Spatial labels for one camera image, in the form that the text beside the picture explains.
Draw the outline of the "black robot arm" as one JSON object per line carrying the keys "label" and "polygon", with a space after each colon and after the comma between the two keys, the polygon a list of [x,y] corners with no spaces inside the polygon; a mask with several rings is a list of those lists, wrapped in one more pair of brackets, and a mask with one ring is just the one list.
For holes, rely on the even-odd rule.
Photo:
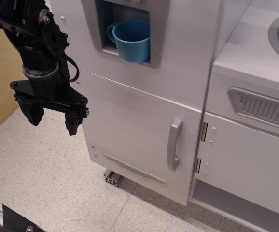
{"label": "black robot arm", "polygon": [[0,29],[19,52],[26,79],[12,81],[14,98],[28,121],[37,126],[44,110],[63,112],[69,135],[88,116],[87,98],[74,90],[68,65],[74,64],[65,53],[67,34],[55,23],[43,0],[0,0]]}

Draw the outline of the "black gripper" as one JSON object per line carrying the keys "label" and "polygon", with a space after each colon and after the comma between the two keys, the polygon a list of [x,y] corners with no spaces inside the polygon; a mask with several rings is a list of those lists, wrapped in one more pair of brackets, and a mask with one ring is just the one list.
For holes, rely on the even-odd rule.
{"label": "black gripper", "polygon": [[45,108],[63,112],[69,135],[76,135],[89,109],[87,98],[70,85],[73,80],[68,65],[55,64],[46,72],[24,67],[23,72],[27,80],[13,81],[10,88],[15,91],[14,98],[27,120],[37,126]]}

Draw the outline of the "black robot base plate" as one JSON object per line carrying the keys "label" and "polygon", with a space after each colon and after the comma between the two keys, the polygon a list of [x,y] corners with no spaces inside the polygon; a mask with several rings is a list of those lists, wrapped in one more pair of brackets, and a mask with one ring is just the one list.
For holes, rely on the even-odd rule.
{"label": "black robot base plate", "polygon": [[0,232],[45,232],[45,230],[3,205],[3,226],[0,226]]}

